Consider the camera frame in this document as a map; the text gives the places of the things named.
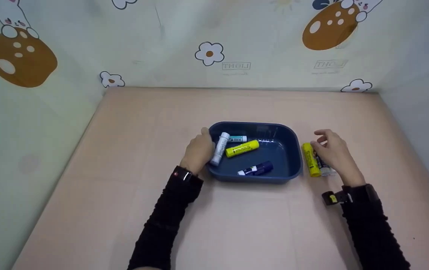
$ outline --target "wrist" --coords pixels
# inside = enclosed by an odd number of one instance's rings
[[[201,171],[202,168],[200,168],[199,166],[192,164],[192,162],[188,162],[186,161],[185,158],[183,158],[181,160],[181,162],[179,163],[180,167],[185,168],[186,170],[192,172],[193,174],[195,174],[196,176],[199,174],[199,172]]]
[[[364,186],[366,180],[363,176],[363,173],[359,169],[350,171],[348,173],[339,173],[341,180],[345,186],[351,186],[352,188],[356,186]]]

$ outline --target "right hand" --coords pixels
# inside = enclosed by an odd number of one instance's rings
[[[314,134],[321,137],[311,142],[312,148],[326,164],[339,173],[345,186],[366,184],[363,173],[360,172],[348,150],[348,145],[337,133],[330,129],[321,129],[316,130]]]

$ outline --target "white glue stick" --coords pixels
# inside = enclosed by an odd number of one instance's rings
[[[219,137],[218,144],[216,145],[216,150],[214,150],[214,156],[211,159],[210,163],[214,166],[219,165],[219,161],[221,161],[221,157],[223,157],[224,149],[226,148],[226,144],[229,140],[229,134],[223,132]]]

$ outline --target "blue plastic tray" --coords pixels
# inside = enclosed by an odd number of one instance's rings
[[[208,164],[209,171],[219,181],[247,183],[286,183],[303,171],[298,137],[290,128],[274,123],[219,122],[209,128],[212,140],[218,143],[222,132],[244,135],[258,140],[259,148],[234,157],[223,158],[218,167]],[[240,143],[228,143],[226,148]],[[261,176],[239,176],[238,171],[271,161],[274,169]]]

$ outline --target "yellow glue stick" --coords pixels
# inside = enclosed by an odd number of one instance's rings
[[[230,158],[258,148],[259,148],[259,142],[257,140],[252,140],[235,147],[227,148],[226,156]]]
[[[307,167],[309,169],[309,174],[311,177],[319,177],[321,176],[321,170],[317,165],[317,161],[314,157],[314,150],[310,143],[303,144],[303,152],[305,154]]]

